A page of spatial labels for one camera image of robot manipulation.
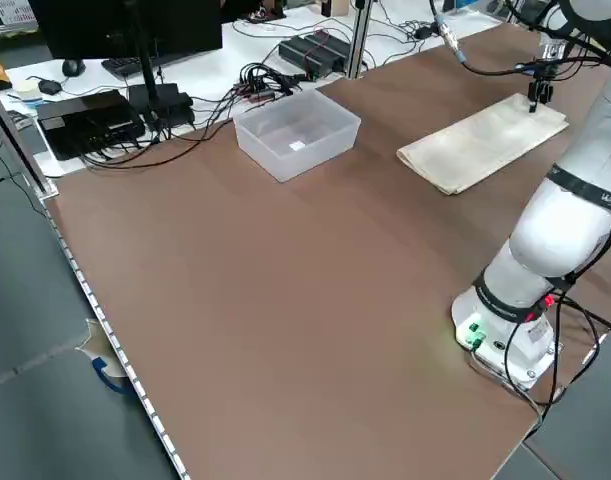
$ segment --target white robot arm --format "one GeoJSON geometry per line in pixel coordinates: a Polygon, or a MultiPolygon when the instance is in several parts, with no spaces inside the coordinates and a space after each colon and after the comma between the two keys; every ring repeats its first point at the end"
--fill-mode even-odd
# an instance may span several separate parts
{"type": "MultiPolygon", "coordinates": [[[[611,52],[611,0],[558,4],[563,20],[611,52]]],[[[458,342],[467,349],[475,344],[476,355],[490,368],[530,388],[553,362],[558,345],[544,314],[553,304],[549,294],[555,289],[566,293],[610,244],[611,77],[510,238],[454,301],[458,342]]]]}

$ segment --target folded towel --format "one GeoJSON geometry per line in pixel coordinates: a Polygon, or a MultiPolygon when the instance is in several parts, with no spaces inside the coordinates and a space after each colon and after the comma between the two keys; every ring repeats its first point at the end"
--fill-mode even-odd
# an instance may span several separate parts
{"type": "Polygon", "coordinates": [[[398,150],[398,158],[447,195],[503,168],[568,126],[545,105],[529,113],[519,93],[398,150]]]}

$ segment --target translucent storage bin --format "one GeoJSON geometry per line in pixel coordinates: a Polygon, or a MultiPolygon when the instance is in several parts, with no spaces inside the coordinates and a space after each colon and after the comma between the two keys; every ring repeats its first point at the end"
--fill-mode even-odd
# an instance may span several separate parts
{"type": "Polygon", "coordinates": [[[317,90],[234,117],[238,146],[285,182],[354,146],[361,119],[317,90]]]}

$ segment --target brown table surface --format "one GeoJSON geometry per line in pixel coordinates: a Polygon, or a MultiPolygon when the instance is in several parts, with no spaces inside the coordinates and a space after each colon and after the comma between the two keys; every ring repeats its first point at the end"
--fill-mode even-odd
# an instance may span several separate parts
{"type": "MultiPolygon", "coordinates": [[[[507,68],[537,41],[505,25],[464,48],[507,68]]],[[[58,182],[49,209],[192,478],[493,475],[534,415],[468,367],[449,307],[587,112],[606,72],[585,70],[557,85],[568,130],[455,197],[396,149],[529,80],[472,75],[444,48],[323,88],[362,118],[357,143],[286,184],[232,125],[164,167],[58,182]]],[[[611,317],[611,252],[576,290],[611,317]]]]}

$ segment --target monitor stand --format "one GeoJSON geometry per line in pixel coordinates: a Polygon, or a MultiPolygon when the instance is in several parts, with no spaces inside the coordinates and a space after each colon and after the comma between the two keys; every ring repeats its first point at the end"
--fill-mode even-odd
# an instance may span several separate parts
{"type": "Polygon", "coordinates": [[[191,109],[192,99],[186,93],[179,93],[175,83],[156,85],[154,70],[149,53],[148,36],[143,28],[139,0],[123,0],[130,16],[136,45],[138,47],[144,85],[128,88],[129,103],[134,110],[145,117],[145,121],[155,131],[194,123],[194,112],[191,109]]]}
{"type": "Polygon", "coordinates": [[[155,98],[151,98],[147,85],[133,85],[127,90],[129,104],[143,115],[148,125],[158,131],[194,123],[192,99],[186,93],[179,93],[178,85],[156,85],[155,90],[155,98]]]}

